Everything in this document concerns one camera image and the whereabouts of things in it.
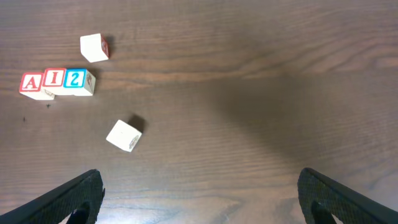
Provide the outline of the white picture block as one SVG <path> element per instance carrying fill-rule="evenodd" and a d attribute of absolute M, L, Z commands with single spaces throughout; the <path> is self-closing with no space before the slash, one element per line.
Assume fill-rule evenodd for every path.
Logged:
<path fill-rule="evenodd" d="M 90 63 L 109 59 L 108 43 L 100 33 L 81 36 L 80 52 Z"/>

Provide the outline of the red letter A block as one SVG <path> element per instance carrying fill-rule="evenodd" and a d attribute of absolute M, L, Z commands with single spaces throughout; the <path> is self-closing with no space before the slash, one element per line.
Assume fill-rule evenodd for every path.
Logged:
<path fill-rule="evenodd" d="M 19 93 L 34 100 L 54 100 L 55 95 L 42 87 L 43 80 L 43 73 L 24 73 L 21 78 Z"/>

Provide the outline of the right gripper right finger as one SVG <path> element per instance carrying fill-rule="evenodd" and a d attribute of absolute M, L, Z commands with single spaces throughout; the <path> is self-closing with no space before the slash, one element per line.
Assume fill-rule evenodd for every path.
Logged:
<path fill-rule="evenodd" d="M 309 224 L 397 223 L 397 212 L 311 168 L 302 169 L 298 199 Z"/>

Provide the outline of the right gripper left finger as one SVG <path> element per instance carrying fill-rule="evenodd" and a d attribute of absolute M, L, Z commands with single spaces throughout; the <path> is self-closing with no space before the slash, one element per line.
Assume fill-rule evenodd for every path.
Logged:
<path fill-rule="evenodd" d="M 89 170 L 1 215 L 1 223 L 96 223 L 104 198 L 100 172 Z"/>

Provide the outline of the red letter I block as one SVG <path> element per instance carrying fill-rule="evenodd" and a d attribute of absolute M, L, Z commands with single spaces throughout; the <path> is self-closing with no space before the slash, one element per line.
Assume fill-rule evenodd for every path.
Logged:
<path fill-rule="evenodd" d="M 42 87 L 54 95 L 67 95 L 63 84 L 65 81 L 66 68 L 46 68 Z"/>

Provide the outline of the blue number 2 block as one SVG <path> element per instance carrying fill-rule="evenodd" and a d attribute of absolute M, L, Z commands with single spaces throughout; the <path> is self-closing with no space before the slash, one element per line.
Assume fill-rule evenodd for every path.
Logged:
<path fill-rule="evenodd" d="M 74 96 L 93 96 L 96 77 L 85 68 L 66 70 L 63 83 L 64 89 Z"/>

